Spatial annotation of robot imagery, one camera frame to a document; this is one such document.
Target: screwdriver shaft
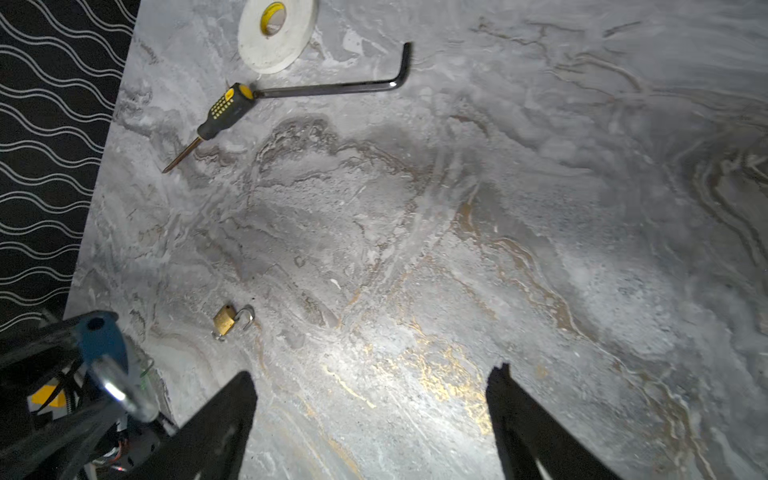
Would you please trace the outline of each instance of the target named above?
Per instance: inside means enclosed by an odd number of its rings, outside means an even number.
[[[179,154],[178,157],[174,159],[174,161],[170,162],[167,167],[165,167],[165,170],[163,170],[164,174],[167,174],[171,170],[176,167],[179,162],[181,162],[187,155],[192,153],[192,150],[197,148],[197,145],[199,145],[203,141],[202,138],[197,137],[194,140],[192,140],[192,143],[187,146],[187,148],[184,148],[184,151]]]

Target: screwdriver handle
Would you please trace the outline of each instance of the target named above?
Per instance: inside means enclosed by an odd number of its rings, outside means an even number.
[[[232,84],[210,108],[208,118],[197,128],[197,136],[203,140],[216,137],[220,131],[236,124],[255,104],[256,98],[247,85]]]

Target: open padlock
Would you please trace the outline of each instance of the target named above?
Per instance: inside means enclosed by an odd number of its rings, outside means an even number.
[[[224,341],[224,336],[232,330],[232,327],[244,318],[246,321],[245,328],[247,328],[253,318],[256,316],[251,305],[246,305],[239,312],[235,312],[235,309],[231,305],[225,305],[221,307],[219,313],[214,317],[214,330],[210,333],[214,336],[214,339]]]

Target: roll of tape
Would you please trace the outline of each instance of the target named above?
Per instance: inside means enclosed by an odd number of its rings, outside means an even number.
[[[248,0],[237,32],[240,57],[259,73],[281,71],[301,55],[315,20],[316,0]]]

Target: wavy line pattern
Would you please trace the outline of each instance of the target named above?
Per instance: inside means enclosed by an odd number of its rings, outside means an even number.
[[[0,338],[64,308],[138,1],[0,2]]]

